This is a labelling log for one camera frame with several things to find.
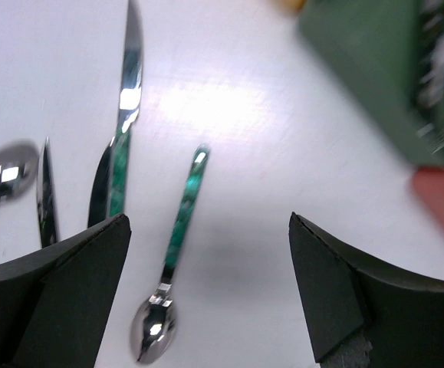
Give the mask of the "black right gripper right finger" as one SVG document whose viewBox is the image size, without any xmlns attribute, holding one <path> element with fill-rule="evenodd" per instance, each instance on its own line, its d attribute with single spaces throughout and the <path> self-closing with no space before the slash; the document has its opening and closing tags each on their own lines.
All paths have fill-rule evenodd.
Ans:
<svg viewBox="0 0 444 368">
<path fill-rule="evenodd" d="M 444 281 L 361 251 L 300 215 L 289 243 L 321 367 L 444 367 Z"/>
</svg>

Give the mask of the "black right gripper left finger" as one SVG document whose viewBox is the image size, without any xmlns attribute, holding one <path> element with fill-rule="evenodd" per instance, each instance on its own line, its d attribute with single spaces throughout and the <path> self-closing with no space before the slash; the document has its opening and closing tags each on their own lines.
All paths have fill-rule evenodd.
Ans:
<svg viewBox="0 0 444 368">
<path fill-rule="evenodd" d="M 0 264 L 0 367 L 92 367 L 130 243 L 116 215 Z"/>
</svg>

